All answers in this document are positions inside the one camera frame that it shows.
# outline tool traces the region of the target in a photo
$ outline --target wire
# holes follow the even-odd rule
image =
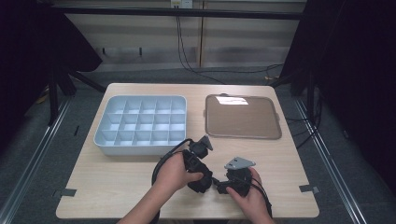
[[[215,79],[213,77],[205,76],[205,75],[203,75],[203,73],[254,74],[254,73],[263,73],[264,72],[267,75],[267,83],[266,83],[266,85],[268,85],[269,84],[269,80],[270,80],[270,76],[268,74],[268,71],[283,65],[283,63],[271,64],[271,65],[268,65],[264,69],[256,70],[256,71],[233,71],[233,70],[196,71],[190,66],[189,61],[187,59],[186,51],[184,50],[184,42],[183,42],[183,37],[182,37],[182,34],[181,34],[180,17],[177,17],[177,51],[178,51],[178,58],[180,60],[181,65],[184,67],[184,69],[186,69],[189,72],[193,72],[194,74],[196,74],[198,76],[210,78],[210,79],[212,79],[214,81],[217,81],[217,82],[219,82],[219,83],[221,83],[223,85],[226,85],[226,83],[224,83],[224,82],[222,82],[222,81],[220,81],[218,79]],[[182,60],[182,57],[181,57],[181,53],[180,53],[181,51],[182,51],[183,56],[184,56],[184,61],[185,61],[184,63],[183,63],[183,60]]]
[[[257,181],[255,178],[252,178],[252,180],[256,181],[260,185],[260,186],[257,186],[255,184],[253,184],[251,182],[249,183],[246,180],[241,179],[241,178],[239,178],[239,177],[237,177],[235,175],[230,175],[230,176],[232,176],[235,180],[240,181],[240,182],[242,182],[242,183],[244,183],[246,185],[250,185],[254,189],[258,190],[262,194],[262,197],[265,200],[265,205],[267,207],[268,214],[270,215],[270,217],[272,217],[272,209],[271,209],[272,205],[271,205],[271,203],[270,203],[270,201],[268,199],[268,196],[267,196],[267,193],[265,192],[264,187],[262,186],[262,184],[259,181]]]
[[[286,120],[292,120],[292,121],[305,121],[307,119],[290,119],[290,118],[285,118]]]
[[[293,137],[298,136],[298,135],[301,135],[301,134],[306,133],[306,132],[308,132],[308,130],[304,130],[304,131],[302,131],[302,132],[300,132],[300,133],[296,133],[296,134],[293,135]]]
[[[224,82],[222,82],[222,81],[220,81],[220,80],[218,80],[218,79],[215,79],[215,78],[213,78],[213,77],[208,77],[208,76],[202,75],[202,74],[196,72],[194,69],[192,69],[192,67],[191,67],[190,64],[189,64],[189,61],[187,60],[186,51],[184,50],[183,37],[182,37],[182,35],[181,35],[180,17],[176,17],[176,20],[177,20],[177,52],[178,52],[178,58],[179,58],[179,60],[180,60],[180,63],[181,63],[181,65],[184,67],[184,69],[186,69],[187,71],[193,72],[194,74],[196,74],[196,75],[198,75],[198,76],[200,76],[200,77],[206,77],[206,78],[212,79],[212,80],[214,80],[214,81],[217,81],[218,83],[221,83],[221,84],[223,84],[223,85],[226,85]],[[180,43],[181,43],[181,48],[182,48],[182,51],[183,51],[184,59],[185,59],[186,64],[187,64],[188,67],[186,67],[186,65],[183,63],[183,60],[181,59],[181,55],[180,55]]]
[[[297,149],[299,149],[300,147],[302,147],[306,142],[308,142],[308,140],[309,140],[314,134],[316,134],[316,133],[318,132],[318,129],[319,129],[319,126],[320,126],[320,123],[321,123],[322,107],[323,107],[323,96],[321,95],[321,92],[319,92],[318,100],[317,100],[316,108],[315,108],[315,110],[316,110],[316,115],[314,116],[315,120],[313,121],[313,124],[314,124],[315,129],[314,129],[314,131],[313,131],[311,134],[309,134],[309,136],[308,136],[307,138],[305,138],[305,140],[304,140],[302,143],[300,143],[300,144],[296,147]]]
[[[161,167],[163,167],[163,164],[174,155],[174,152],[181,146],[183,146],[183,144],[185,144],[186,142],[193,142],[192,139],[187,138],[185,140],[183,140],[182,142],[180,142],[177,146],[175,146],[174,148],[172,148],[169,152],[167,152],[161,159],[160,161],[157,163],[157,165],[154,168],[154,171],[152,172],[152,177],[151,177],[151,185],[154,184],[155,180],[157,179],[157,174],[160,171]]]

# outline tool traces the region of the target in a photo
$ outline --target metal rail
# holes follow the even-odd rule
[[[83,7],[56,5],[52,6],[51,8],[66,14],[93,15],[179,16],[291,21],[301,20],[304,16],[303,13],[299,12],[237,11],[160,7]]]
[[[40,144],[38,145],[37,149],[35,150],[35,154],[33,155],[32,159],[30,159],[26,169],[23,171],[20,180],[18,181],[17,185],[15,186],[14,190],[12,190],[11,194],[8,196],[6,202],[4,203],[3,207],[0,210],[0,224],[8,224],[11,223],[12,219],[14,218],[21,201],[26,194],[30,183],[32,182],[35,173],[38,170],[41,162],[43,161],[48,148],[50,147],[50,143],[52,142],[53,137],[57,133],[59,126],[64,119],[64,115],[67,112],[67,109],[70,105],[72,97],[67,97],[65,101],[61,104],[59,111],[60,115],[55,120],[55,122],[49,126],[41,139]]]
[[[324,165],[326,166],[327,171],[329,172],[330,177],[332,178],[332,182],[337,188],[338,193],[348,211],[350,217],[352,218],[353,223],[356,224],[366,224],[366,219],[357,203],[355,197],[352,192],[349,190],[347,183],[344,178],[341,176],[340,171],[338,170],[334,160],[332,159],[332,154],[327,149],[323,139],[321,138],[317,128],[312,125],[311,121],[308,119],[307,110],[302,100],[296,101],[297,108],[304,119],[306,128],[312,136],[312,140],[314,141],[318,153],[323,160]]]

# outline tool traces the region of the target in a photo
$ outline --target wooden table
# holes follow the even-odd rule
[[[93,142],[106,102],[120,94],[183,95],[187,99],[187,137],[198,141],[205,135],[205,98],[208,94],[266,96],[274,102],[280,116],[282,137],[278,140],[214,138],[214,148],[203,159],[213,176],[227,179],[224,164],[239,156],[257,165],[263,186],[273,205],[274,217],[316,217],[318,206],[308,185],[304,168],[290,135],[276,93],[271,87],[190,84],[130,84],[108,86],[93,120],[67,189],[76,189],[73,197],[63,196],[56,211],[59,218],[120,218],[150,188],[152,171],[158,156],[109,157]],[[161,218],[244,218],[229,195],[218,194],[212,186],[205,194],[189,188],[179,190],[162,208]]]

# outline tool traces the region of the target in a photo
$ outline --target gray carpet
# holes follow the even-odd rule
[[[249,68],[256,71],[263,68]],[[218,70],[248,71],[246,68]],[[269,75],[276,75],[276,69]],[[113,82],[135,83],[199,83],[219,84],[216,80],[198,76],[184,69],[136,71],[128,73],[91,73],[92,80],[107,86]],[[204,73],[225,84],[265,85],[266,73]],[[103,94],[74,80],[78,88],[64,121],[52,140],[35,178],[29,186],[12,223],[115,223],[117,220],[61,220],[55,216],[59,199],[52,197],[56,189],[63,189],[73,170],[82,144]],[[287,119],[300,119],[289,85],[276,88],[276,94]],[[46,124],[50,119],[49,102],[33,105],[25,121],[0,159],[0,204],[3,204],[32,157]],[[302,121],[289,120],[296,146],[308,136]],[[319,132],[327,144],[341,174],[358,201],[368,223],[396,223],[396,200],[381,178],[362,158],[353,141],[345,139],[343,128],[324,104]],[[307,177],[312,186],[320,189],[315,195],[320,214],[309,219],[285,219],[282,223],[353,223],[335,188],[314,143],[310,140],[298,148]]]

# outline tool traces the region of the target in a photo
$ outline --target plastic organizer tray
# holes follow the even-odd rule
[[[183,96],[113,96],[94,143],[110,156],[164,155],[186,138],[186,116]]]

